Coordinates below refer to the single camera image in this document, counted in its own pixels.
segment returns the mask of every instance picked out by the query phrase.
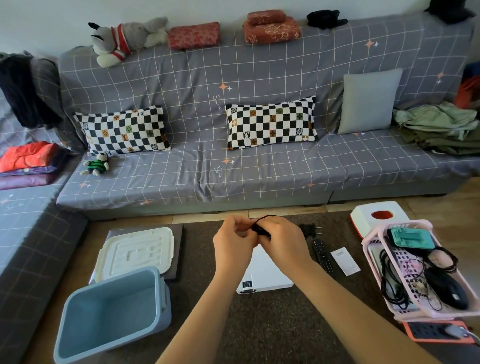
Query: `instruction manual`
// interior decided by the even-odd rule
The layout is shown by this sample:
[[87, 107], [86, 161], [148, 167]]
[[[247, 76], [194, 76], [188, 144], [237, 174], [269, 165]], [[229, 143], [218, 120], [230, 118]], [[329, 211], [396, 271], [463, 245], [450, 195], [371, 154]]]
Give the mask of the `instruction manual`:
[[340, 266], [340, 268], [342, 268], [346, 276], [360, 272], [360, 267], [357, 263], [355, 263], [355, 260], [353, 260], [346, 247], [335, 250], [331, 254], [336, 263]]

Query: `tile floor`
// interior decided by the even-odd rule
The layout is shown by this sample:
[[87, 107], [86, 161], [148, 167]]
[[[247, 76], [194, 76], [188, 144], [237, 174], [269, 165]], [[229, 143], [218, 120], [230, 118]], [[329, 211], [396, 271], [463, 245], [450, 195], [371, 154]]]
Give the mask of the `tile floor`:
[[[480, 177], [470, 180], [458, 192], [444, 197], [403, 197], [395, 199], [411, 219], [427, 219], [435, 226], [435, 233], [443, 246], [455, 254], [459, 268], [480, 295]], [[250, 218], [265, 214], [298, 215], [308, 213], [329, 213], [350, 211], [357, 205], [377, 200], [351, 201], [338, 205], [320, 207], [286, 207], [275, 209], [255, 209], [235, 211], [234, 213]], [[223, 220], [229, 213], [189, 214], [157, 216], [145, 218], [124, 218], [115, 221], [91, 222], [83, 246], [77, 249], [60, 285], [44, 314], [37, 332], [31, 342], [23, 364], [53, 364], [52, 353], [60, 324], [63, 305], [75, 290], [87, 285], [95, 267], [99, 249], [102, 247], [108, 231], [115, 228], [189, 223]], [[480, 319], [471, 319], [468, 324], [480, 332]]]

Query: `black remote control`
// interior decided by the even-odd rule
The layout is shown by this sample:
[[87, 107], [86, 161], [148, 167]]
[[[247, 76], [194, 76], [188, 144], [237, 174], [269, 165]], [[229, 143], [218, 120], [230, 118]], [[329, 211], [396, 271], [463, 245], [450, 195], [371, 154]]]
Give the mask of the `black remote control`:
[[332, 266], [332, 263], [330, 262], [329, 254], [325, 250], [324, 242], [322, 242], [320, 239], [314, 239], [312, 242], [312, 246], [313, 246], [313, 250], [315, 251], [315, 254], [317, 254], [317, 259], [318, 259], [318, 262], [320, 263], [320, 266], [330, 276], [333, 276], [333, 272], [334, 272], [333, 266]]

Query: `person's right hand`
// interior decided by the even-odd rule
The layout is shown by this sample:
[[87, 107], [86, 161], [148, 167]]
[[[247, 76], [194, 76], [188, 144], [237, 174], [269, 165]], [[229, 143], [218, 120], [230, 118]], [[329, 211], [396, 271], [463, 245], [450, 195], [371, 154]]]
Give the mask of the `person's right hand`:
[[279, 216], [263, 218], [257, 223], [271, 236], [260, 235], [258, 240], [276, 266], [292, 281], [294, 276], [313, 262], [300, 228]]

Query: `container lid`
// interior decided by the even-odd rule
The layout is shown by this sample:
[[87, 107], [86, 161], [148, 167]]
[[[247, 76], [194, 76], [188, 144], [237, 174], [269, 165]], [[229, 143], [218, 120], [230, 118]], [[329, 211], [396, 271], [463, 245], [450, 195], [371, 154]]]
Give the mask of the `container lid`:
[[163, 274], [172, 264], [173, 248], [173, 232], [167, 227], [111, 237], [98, 254], [95, 282], [148, 266]]

